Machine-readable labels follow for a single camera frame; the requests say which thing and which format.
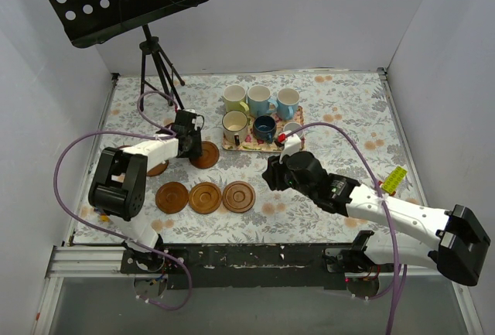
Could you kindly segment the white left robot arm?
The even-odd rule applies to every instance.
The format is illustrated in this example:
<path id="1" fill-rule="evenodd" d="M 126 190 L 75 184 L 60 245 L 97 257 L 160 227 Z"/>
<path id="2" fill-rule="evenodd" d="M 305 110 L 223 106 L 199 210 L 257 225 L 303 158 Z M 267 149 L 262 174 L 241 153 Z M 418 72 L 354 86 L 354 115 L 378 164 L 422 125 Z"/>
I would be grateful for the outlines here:
<path id="1" fill-rule="evenodd" d="M 104 212 L 129 239 L 127 246 L 138 254 L 139 265 L 158 272 L 165 255 L 155 246 L 159 235 L 140 211 L 145 202 L 147 173 L 174 158 L 197 159 L 202 155 L 202 127 L 193 110 L 176 112 L 173 138 L 155 137 L 124 149 L 107 147 L 101 153 L 88 200 Z"/>

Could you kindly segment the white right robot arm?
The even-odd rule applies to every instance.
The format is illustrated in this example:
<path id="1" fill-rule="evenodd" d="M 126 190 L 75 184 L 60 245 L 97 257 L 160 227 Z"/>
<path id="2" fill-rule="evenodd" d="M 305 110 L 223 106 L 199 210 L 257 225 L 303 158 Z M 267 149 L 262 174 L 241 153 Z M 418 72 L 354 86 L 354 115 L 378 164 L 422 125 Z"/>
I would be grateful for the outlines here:
<path id="1" fill-rule="evenodd" d="M 355 179 L 328 173 L 307 151 L 271 156 L 263 179 L 272 191 L 291 188 L 318 208 L 344 217 L 392 226 L 389 240 L 360 233 L 343 254 L 347 271 L 367 271 L 398 258 L 403 265 L 437 269 L 461 285 L 477 285 L 491 244 L 474 212 L 455 205 L 452 210 L 415 205 L 394 197 L 381 199 L 377 191 Z"/>

